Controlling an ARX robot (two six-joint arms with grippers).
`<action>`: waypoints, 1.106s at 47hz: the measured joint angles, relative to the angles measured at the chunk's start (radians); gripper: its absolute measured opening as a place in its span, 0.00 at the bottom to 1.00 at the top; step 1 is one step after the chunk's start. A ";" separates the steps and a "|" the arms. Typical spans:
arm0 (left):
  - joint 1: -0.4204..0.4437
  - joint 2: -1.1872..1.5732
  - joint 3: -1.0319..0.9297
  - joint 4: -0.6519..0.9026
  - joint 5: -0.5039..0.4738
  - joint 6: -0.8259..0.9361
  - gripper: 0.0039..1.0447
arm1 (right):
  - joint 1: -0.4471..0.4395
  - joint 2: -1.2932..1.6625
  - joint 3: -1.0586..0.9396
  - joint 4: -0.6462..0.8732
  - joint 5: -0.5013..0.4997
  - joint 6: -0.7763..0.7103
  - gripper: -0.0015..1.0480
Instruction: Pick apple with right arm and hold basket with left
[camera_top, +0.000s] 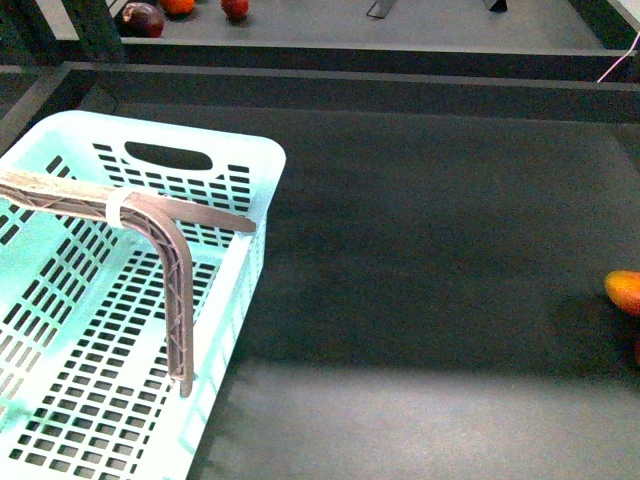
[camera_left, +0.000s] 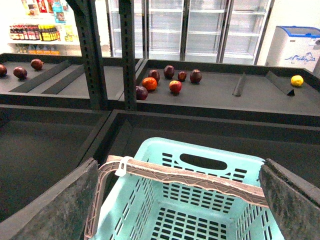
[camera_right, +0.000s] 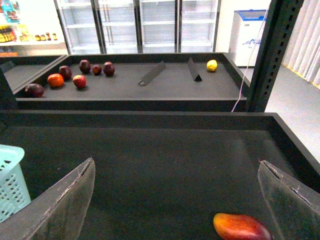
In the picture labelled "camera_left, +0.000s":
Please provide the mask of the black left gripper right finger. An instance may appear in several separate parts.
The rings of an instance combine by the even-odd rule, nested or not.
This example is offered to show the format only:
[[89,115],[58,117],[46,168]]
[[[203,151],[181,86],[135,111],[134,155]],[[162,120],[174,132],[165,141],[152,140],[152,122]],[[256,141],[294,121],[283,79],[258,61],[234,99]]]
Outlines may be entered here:
[[286,240],[320,238],[320,189],[267,158],[259,181],[269,209]]

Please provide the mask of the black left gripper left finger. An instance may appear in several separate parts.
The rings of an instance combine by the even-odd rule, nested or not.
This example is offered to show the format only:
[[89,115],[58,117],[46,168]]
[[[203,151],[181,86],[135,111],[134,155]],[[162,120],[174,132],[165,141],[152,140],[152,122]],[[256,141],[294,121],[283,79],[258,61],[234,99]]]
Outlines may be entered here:
[[2,240],[78,240],[98,183],[89,158],[23,209],[1,222]]

